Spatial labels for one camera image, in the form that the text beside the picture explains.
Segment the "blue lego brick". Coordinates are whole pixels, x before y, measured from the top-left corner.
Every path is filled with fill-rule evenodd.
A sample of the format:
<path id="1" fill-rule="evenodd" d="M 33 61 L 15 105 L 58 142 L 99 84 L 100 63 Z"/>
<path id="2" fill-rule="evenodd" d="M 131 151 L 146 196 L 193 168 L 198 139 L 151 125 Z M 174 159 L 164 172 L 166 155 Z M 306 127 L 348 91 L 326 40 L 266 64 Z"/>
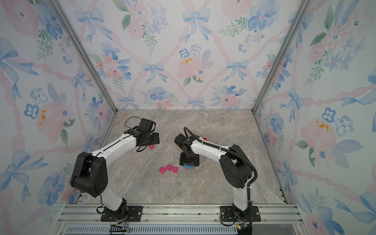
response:
<path id="1" fill-rule="evenodd" d="M 194 166 L 191 166 L 191 165 L 183 165 L 183 167 L 185 168 L 185 169 L 194 169 Z"/>

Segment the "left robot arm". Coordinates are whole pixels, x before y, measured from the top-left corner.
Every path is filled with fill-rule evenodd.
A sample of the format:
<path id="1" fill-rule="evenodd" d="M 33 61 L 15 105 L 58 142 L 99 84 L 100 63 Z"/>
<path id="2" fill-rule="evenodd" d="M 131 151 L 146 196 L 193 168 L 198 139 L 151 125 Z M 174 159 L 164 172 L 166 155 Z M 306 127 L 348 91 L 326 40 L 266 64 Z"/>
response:
<path id="1" fill-rule="evenodd" d="M 93 198 L 100 198 L 102 217 L 111 221 L 123 222 L 131 214 L 126 199 L 115 193 L 108 183 L 108 166 L 122 154 L 137 148 L 142 152 L 147 147 L 160 143 L 159 134 L 155 132 L 156 122 L 141 118 L 139 125 L 128 128 L 120 137 L 110 144 L 93 152 L 78 155 L 70 185 Z"/>

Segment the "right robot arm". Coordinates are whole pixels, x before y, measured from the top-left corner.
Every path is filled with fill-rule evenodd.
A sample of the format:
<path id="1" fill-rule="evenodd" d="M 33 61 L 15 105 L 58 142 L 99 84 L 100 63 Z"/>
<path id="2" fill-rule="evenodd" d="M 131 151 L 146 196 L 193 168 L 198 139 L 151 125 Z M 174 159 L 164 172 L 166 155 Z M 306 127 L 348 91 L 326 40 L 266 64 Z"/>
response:
<path id="1" fill-rule="evenodd" d="M 227 182 L 233 187 L 232 218 L 252 222 L 251 185 L 257 180 L 258 172 L 238 145 L 223 147 L 200 138 L 179 134 L 174 143 L 181 149 L 180 165 L 199 166 L 200 156 L 219 163 Z"/>

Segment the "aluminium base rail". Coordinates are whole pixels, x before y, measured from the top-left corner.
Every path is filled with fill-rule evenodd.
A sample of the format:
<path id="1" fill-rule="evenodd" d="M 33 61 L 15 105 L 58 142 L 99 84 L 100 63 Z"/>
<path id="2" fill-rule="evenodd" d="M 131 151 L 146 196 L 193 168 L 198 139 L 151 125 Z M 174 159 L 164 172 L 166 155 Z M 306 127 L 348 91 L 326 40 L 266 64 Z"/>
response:
<path id="1" fill-rule="evenodd" d="M 99 204 L 66 205 L 54 235 L 306 235 L 294 204 L 256 204 L 252 219 L 235 221 L 230 205 L 130 204 L 122 222 Z"/>

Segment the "aluminium corner post left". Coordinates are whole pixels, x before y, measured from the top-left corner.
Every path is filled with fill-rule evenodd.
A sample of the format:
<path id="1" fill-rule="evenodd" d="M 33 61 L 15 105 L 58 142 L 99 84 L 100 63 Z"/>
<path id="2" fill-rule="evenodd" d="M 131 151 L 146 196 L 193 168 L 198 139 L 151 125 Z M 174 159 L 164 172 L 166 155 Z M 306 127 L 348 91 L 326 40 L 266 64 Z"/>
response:
<path id="1" fill-rule="evenodd" d="M 64 12 L 60 2 L 56 0 L 52 0 L 52 1 L 48 0 L 47 3 L 51 7 L 53 13 L 55 14 L 59 22 L 62 24 L 63 29 L 67 32 L 68 36 L 70 37 L 73 43 L 73 46 L 79 55 L 79 58 L 82 60 L 85 68 L 88 70 L 95 84 L 98 86 L 99 91 L 102 93 L 104 99 L 109 104 L 111 110 L 116 114 L 118 112 L 118 109 L 115 107 L 114 102 L 112 101 L 109 93 L 107 92 L 104 86 L 104 83 L 101 81 L 100 77 L 98 76 L 97 71 L 93 63 L 91 62 L 88 53 L 86 52 L 81 41 L 79 40 L 79 37 L 76 31 L 74 30 L 71 22 L 69 21 L 66 13 Z"/>

